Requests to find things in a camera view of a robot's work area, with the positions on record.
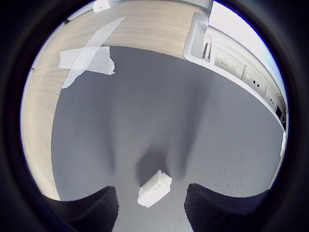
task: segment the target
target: white object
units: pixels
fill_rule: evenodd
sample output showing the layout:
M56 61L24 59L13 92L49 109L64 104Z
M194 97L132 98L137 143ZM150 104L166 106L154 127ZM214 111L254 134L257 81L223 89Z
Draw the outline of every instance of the white object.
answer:
M99 12L106 9L109 9L111 6L109 5L107 0L97 0L93 3L93 11Z
M149 208L170 191L172 178L161 170L157 171L139 190L138 204Z

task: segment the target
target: black border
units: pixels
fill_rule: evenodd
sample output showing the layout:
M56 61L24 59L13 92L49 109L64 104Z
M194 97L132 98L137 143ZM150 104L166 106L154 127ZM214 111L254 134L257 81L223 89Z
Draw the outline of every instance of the black border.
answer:
M88 2L24 0L1 3L4 10L0 15L0 211L4 230L72 230L45 204L30 176L21 147L19 111L28 70L40 47L57 25ZM289 138L281 171L248 225L253 231L296 231L295 227L308 224L309 203L306 6L305 3L276 0L221 2L243 17L268 45L282 73L290 111Z

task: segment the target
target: gray carpet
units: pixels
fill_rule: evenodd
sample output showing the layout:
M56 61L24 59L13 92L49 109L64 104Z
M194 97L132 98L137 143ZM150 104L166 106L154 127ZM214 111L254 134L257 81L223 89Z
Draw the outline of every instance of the gray carpet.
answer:
M233 197L268 188L282 129L256 98L179 58L126 47L111 47L111 58L114 75L86 71L61 91L52 134L61 200L115 186L114 232L189 232L190 183ZM171 192L142 207L139 188L159 169Z

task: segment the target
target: power outlet plate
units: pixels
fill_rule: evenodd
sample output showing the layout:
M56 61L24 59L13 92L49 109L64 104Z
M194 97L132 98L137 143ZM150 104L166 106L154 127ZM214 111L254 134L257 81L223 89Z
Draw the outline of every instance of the power outlet plate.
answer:
M271 89L269 87L266 88L264 99L267 101L267 103L271 106L271 108L276 111L277 104L278 104L278 98L275 94L272 93Z
M265 85L265 83L260 78L258 78L256 76L253 76L252 73L249 76L248 85L251 88L253 88L262 97L265 96L265 92L266 92L266 85Z

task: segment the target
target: wooden floor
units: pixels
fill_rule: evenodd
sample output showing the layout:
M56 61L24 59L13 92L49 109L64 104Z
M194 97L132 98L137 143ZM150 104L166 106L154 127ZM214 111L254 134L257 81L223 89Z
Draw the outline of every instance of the wooden floor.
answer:
M194 12L204 13L196 6L178 2L123 2L99 13L89 11L55 35L29 81L22 117L27 163L45 196L59 200L51 163L51 138L56 105L69 72L58 68L59 52L83 47L96 30L126 16L104 45L141 48L184 59Z

